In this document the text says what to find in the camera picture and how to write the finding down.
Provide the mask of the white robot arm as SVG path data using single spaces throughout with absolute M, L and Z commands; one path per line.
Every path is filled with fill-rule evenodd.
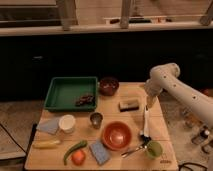
M 149 99 L 153 101 L 162 90 L 166 90 L 213 129 L 213 99 L 181 82 L 179 75 L 180 68 L 176 63 L 153 67 L 150 78 L 144 84 Z

